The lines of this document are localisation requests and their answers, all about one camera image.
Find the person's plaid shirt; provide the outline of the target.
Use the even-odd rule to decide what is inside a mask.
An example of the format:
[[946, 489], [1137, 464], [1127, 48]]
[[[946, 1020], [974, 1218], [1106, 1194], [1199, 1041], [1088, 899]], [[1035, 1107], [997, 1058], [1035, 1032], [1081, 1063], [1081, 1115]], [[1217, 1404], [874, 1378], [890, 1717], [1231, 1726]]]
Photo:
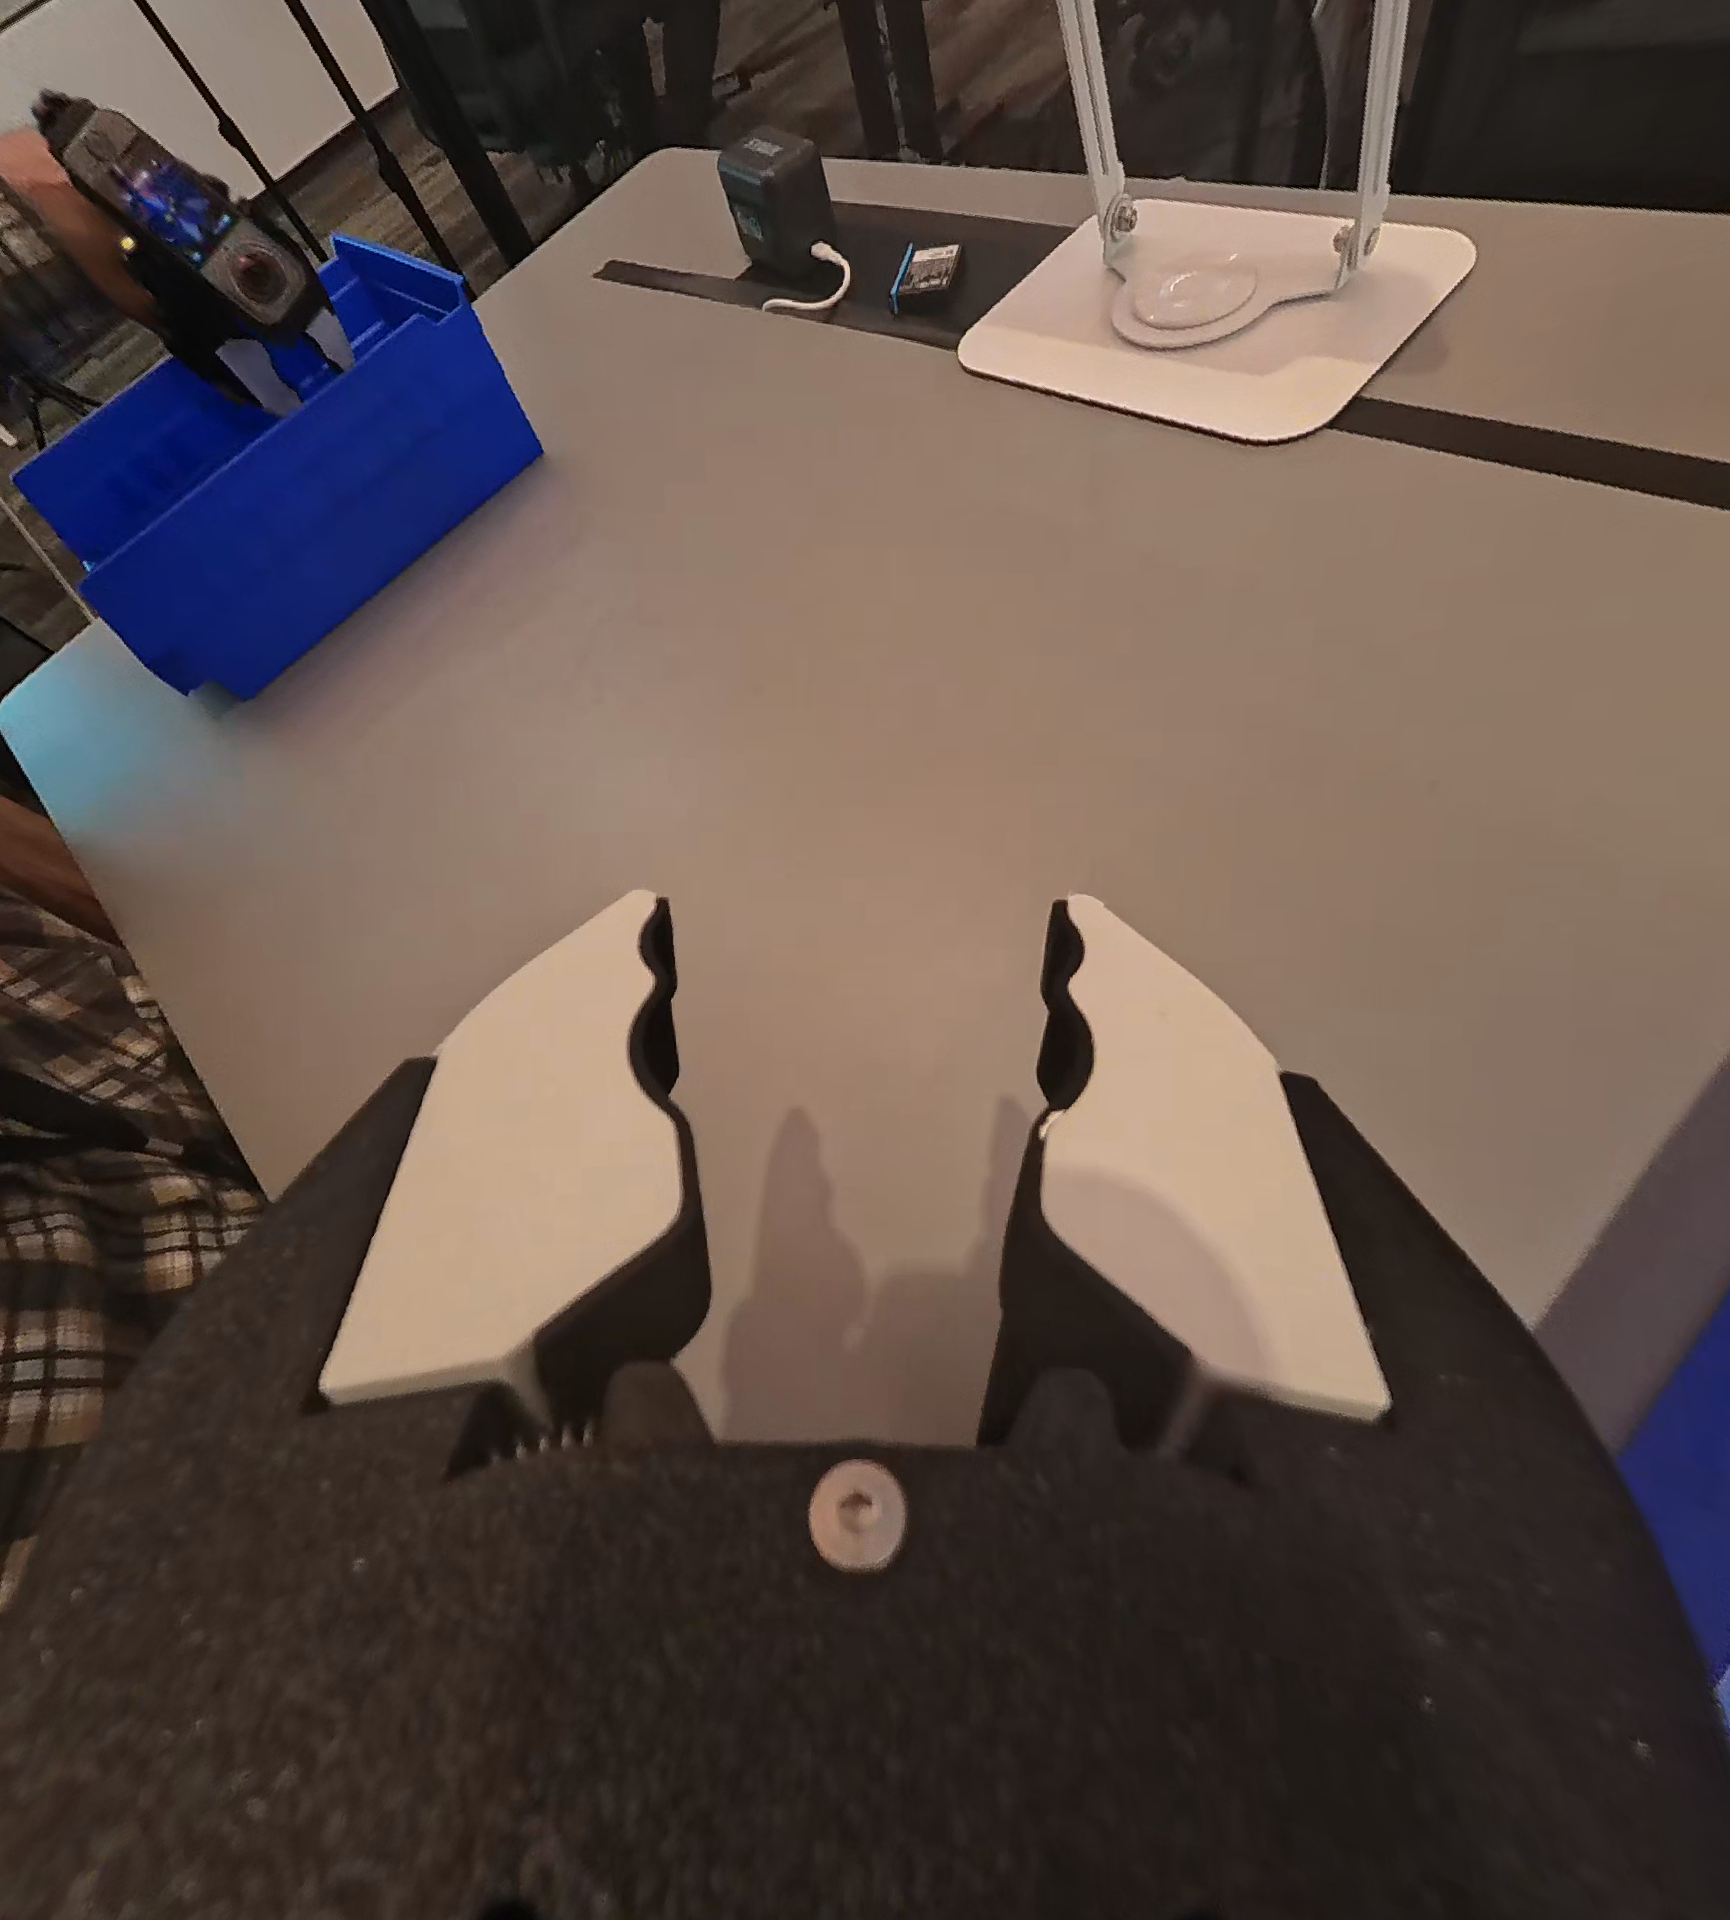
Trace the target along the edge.
[[109, 1401], [261, 1209], [130, 952], [0, 882], [0, 1633]]

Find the black tape strip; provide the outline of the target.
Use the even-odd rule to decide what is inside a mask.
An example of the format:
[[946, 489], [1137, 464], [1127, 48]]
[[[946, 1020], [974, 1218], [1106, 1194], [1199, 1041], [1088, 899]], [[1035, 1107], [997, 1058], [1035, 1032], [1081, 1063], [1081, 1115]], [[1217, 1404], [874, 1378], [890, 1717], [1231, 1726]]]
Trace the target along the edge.
[[[863, 287], [839, 301], [834, 324], [849, 331], [897, 338], [949, 353], [957, 352], [974, 324], [1064, 242], [1064, 230], [1046, 221], [973, 214], [943, 214], [921, 221], [912, 207], [846, 201], [838, 206], [838, 228], [839, 246], [863, 270]], [[970, 244], [952, 288], [929, 304], [911, 304], [904, 294], [894, 294], [894, 279], [901, 270], [904, 253], [936, 242], [940, 230]], [[1730, 513], [1730, 461], [1706, 461], [1690, 453], [1570, 434], [1555, 426], [1381, 397], [1352, 398], [1331, 420], [1331, 429]]]

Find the black desk leg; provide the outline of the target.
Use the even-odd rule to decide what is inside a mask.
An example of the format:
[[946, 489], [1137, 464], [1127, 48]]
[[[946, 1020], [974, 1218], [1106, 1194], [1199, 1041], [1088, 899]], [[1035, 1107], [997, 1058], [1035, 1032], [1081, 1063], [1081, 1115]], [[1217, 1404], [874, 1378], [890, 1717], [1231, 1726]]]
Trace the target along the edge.
[[870, 159], [943, 162], [925, 4], [834, 4], [863, 150]]

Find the black tripod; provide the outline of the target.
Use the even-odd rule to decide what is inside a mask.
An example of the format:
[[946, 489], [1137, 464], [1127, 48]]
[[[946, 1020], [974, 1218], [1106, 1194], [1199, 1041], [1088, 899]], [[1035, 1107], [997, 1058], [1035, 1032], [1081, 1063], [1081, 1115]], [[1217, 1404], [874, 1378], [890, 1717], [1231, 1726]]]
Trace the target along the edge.
[[[386, 137], [373, 106], [363, 98], [349, 77], [346, 62], [334, 53], [331, 39], [311, 4], [282, 4], [285, 15], [292, 20], [303, 37], [311, 60], [331, 85], [338, 102], [349, 109], [351, 123], [365, 137], [370, 150], [380, 180], [389, 186], [390, 197], [407, 211], [414, 228], [424, 235], [432, 258], [449, 272], [466, 274], [464, 260], [449, 246], [435, 214], [429, 211], [424, 193], [414, 186], [407, 162], [397, 155], [393, 144]], [[508, 15], [508, 4], [359, 4], [370, 33], [376, 37], [389, 68], [393, 70], [400, 89], [407, 102], [407, 113], [424, 131], [424, 137], [443, 157], [455, 186], [460, 187], [473, 220], [495, 251], [504, 270], [523, 263], [537, 238], [525, 225], [504, 175], [497, 172], [491, 150], [481, 137], [481, 127], [464, 103], [464, 92], [455, 85], [449, 62], [439, 53], [435, 33], [439, 16], [455, 16], [455, 32], [491, 29], [501, 15]], [[210, 116], [226, 145], [245, 162], [251, 162], [252, 178], [265, 186], [265, 197], [275, 211], [292, 225], [292, 230], [306, 242], [310, 253], [324, 253], [317, 235], [303, 221], [286, 187], [279, 186], [279, 175], [265, 162], [261, 152], [252, 145], [251, 134], [240, 127], [228, 103], [219, 98], [217, 88], [202, 77], [200, 64], [181, 43], [174, 29], [167, 22], [155, 4], [133, 4], [133, 11], [144, 20], [157, 46], [171, 55], [174, 68], [200, 92], [206, 113]]]

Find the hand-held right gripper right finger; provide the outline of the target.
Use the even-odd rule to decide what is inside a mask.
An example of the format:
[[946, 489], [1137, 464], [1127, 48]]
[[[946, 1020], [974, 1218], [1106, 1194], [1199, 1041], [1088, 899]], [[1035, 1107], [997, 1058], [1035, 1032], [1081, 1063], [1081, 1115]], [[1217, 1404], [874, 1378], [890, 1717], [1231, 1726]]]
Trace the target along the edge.
[[1051, 903], [1040, 993], [977, 1444], [1020, 1437], [1063, 1373], [1143, 1453], [1234, 1401], [1377, 1431], [1394, 1393], [1276, 1052], [1092, 895]]

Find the person's left hand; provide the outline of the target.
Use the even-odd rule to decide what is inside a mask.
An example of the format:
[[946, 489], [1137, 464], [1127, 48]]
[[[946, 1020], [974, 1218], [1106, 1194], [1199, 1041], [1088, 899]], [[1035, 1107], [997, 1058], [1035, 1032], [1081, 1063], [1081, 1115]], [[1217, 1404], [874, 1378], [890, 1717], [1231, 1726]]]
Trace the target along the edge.
[[36, 128], [0, 131], [0, 180], [32, 206], [36, 221], [115, 311], [151, 335], [161, 331], [155, 301], [130, 274], [126, 234], [109, 211], [80, 193]]

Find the white desk stand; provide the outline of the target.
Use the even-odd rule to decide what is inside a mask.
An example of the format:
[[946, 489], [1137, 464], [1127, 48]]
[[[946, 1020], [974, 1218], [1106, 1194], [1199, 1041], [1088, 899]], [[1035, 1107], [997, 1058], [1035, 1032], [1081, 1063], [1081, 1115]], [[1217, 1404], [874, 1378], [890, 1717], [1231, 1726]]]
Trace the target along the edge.
[[1377, 4], [1345, 215], [1137, 200], [1096, 4], [1058, 4], [1092, 192], [1071, 230], [957, 343], [981, 380], [1273, 447], [1329, 426], [1471, 274], [1456, 228], [1391, 221], [1407, 4]]

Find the black battery charger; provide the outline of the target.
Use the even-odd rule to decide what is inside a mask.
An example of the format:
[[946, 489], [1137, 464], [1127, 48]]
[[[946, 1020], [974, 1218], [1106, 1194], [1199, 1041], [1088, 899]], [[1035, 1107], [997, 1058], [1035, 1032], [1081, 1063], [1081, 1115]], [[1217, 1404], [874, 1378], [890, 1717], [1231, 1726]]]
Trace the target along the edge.
[[717, 157], [717, 178], [747, 258], [789, 284], [822, 272], [814, 251], [838, 244], [838, 215], [820, 150], [778, 127], [735, 137]]

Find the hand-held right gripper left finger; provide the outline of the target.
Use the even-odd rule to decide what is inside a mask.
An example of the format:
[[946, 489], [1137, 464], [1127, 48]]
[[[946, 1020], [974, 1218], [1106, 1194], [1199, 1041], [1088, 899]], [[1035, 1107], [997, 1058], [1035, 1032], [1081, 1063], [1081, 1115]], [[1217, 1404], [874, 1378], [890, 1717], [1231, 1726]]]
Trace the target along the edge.
[[591, 1444], [620, 1369], [692, 1344], [712, 1270], [675, 996], [669, 899], [630, 889], [448, 1032], [327, 1404], [491, 1387], [542, 1439]]

